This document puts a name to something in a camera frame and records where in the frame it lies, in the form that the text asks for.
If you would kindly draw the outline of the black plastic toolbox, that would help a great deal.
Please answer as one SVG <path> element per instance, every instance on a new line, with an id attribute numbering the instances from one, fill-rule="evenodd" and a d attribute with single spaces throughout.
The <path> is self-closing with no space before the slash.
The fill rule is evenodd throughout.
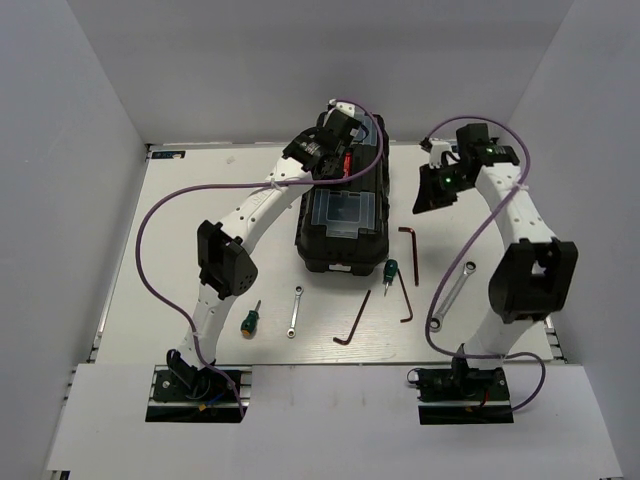
<path id="1" fill-rule="evenodd" d="M 376 166 L 351 182 L 314 187 L 301 197 L 295 246 L 310 272 L 368 276 L 389 253 L 389 136 L 381 115 L 356 117 L 363 128 L 343 157 L 343 172 Z"/>

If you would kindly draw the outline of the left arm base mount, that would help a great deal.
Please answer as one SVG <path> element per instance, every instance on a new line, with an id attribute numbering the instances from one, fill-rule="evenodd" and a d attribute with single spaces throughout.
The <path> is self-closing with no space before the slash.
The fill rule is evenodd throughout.
<path id="1" fill-rule="evenodd" d="M 243 420 L 232 388 L 207 370 L 189 390 L 167 366 L 154 370 L 146 407 L 147 423 L 239 424 Z"/>

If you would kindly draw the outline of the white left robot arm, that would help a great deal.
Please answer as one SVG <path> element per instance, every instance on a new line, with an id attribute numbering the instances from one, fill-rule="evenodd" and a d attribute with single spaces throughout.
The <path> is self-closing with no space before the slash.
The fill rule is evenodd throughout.
<path id="1" fill-rule="evenodd" d="M 247 198 L 231 213 L 198 227 L 198 296 L 189 332 L 175 354 L 187 365 L 176 384 L 188 398 L 202 398 L 210 390 L 212 377 L 204 368 L 215 362 L 233 303 L 257 279 L 251 254 L 261 237 L 312 187 L 345 178 L 343 157 L 361 125 L 355 105 L 337 102 L 320 125 L 304 130 L 284 148 L 265 181 L 250 185 Z"/>

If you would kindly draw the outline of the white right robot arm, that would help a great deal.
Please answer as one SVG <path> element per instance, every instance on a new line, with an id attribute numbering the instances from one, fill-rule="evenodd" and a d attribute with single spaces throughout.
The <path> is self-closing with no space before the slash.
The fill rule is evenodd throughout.
<path id="1" fill-rule="evenodd" d="M 494 142 L 486 117 L 462 119 L 466 124 L 456 131 L 455 163 L 441 159 L 431 137 L 422 141 L 431 159 L 420 169 L 412 211 L 420 214 L 451 206 L 459 193 L 469 189 L 476 190 L 490 210 L 446 270 L 438 292 L 488 226 L 496 225 L 501 236 L 504 254 L 488 283 L 487 314 L 471 338 L 449 354 L 466 363 L 451 374 L 453 390 L 472 399 L 488 385 L 485 371 L 515 357 L 512 348 L 520 337 L 564 308 L 578 249 L 574 242 L 561 240 L 534 205 L 525 184 L 531 167 L 528 148 L 515 151 Z"/>

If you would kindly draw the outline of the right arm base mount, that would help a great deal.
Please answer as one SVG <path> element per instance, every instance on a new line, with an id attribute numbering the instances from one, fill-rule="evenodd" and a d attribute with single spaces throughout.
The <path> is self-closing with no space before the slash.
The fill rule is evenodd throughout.
<path id="1" fill-rule="evenodd" d="M 418 392 L 419 422 L 423 426 L 514 422 L 502 368 L 414 368 L 406 380 Z"/>

